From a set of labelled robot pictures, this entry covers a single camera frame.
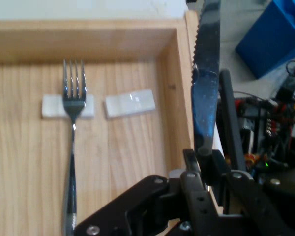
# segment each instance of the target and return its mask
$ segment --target white block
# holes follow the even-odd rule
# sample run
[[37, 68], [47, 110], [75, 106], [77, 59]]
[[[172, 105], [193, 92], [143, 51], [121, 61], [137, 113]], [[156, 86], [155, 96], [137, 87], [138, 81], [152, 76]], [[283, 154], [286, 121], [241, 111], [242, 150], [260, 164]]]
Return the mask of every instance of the white block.
[[[62, 96], [58, 94], [47, 94], [43, 97], [42, 105], [43, 118], [68, 118], [63, 108]], [[86, 106], [79, 118], [93, 118], [95, 116], [95, 99], [93, 95], [87, 94]]]
[[106, 97], [108, 118], [128, 116], [153, 110], [155, 110], [155, 103], [153, 93], [149, 89]]

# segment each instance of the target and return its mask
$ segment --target serrated knife blade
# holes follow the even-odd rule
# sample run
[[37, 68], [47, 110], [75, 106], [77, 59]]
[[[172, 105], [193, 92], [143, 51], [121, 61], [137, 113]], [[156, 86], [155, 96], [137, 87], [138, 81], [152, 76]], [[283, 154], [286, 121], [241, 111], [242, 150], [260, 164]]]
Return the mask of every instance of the serrated knife blade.
[[191, 101], [198, 156], [212, 153], [219, 86], [220, 5], [220, 0], [205, 0], [193, 57]]

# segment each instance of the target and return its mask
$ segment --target blue box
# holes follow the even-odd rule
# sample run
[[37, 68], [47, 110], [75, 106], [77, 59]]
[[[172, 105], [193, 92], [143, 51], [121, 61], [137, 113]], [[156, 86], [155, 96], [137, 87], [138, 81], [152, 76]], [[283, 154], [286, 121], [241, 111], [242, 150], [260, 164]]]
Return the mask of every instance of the blue box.
[[236, 51], [257, 78], [294, 58], [295, 0], [273, 0]]

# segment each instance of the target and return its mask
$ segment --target fork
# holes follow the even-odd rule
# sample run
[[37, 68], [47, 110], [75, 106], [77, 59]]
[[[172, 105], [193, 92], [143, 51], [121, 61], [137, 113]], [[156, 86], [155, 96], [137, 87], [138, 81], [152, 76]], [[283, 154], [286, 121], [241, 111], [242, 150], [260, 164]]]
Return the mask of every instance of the fork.
[[76, 181], [75, 181], [75, 166], [74, 166], [74, 135], [76, 129], [76, 119], [86, 105], [87, 87], [85, 83], [84, 64], [81, 61], [81, 96], [79, 95], [79, 77], [78, 67], [75, 61], [75, 89], [73, 86], [72, 62], [70, 61], [70, 94], [68, 94], [68, 79], [67, 79], [67, 65], [65, 59], [63, 60], [63, 107], [71, 119], [71, 151], [69, 166], [67, 169], [64, 202], [63, 202], [63, 235], [72, 236], [76, 226], [77, 218], [77, 195], [76, 195]]

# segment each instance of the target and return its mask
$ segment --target wooden tray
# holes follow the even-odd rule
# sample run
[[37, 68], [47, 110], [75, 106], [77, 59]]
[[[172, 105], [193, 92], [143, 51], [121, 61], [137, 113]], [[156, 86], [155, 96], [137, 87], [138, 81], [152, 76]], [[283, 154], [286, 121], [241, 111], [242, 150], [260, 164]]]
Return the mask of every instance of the wooden tray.
[[[96, 117], [76, 132], [78, 223], [193, 147], [191, 54], [197, 16], [177, 20], [0, 22], [0, 236], [59, 236], [68, 120], [41, 118], [62, 91], [63, 58], [86, 63]], [[105, 96], [151, 89], [156, 111], [106, 120]]]

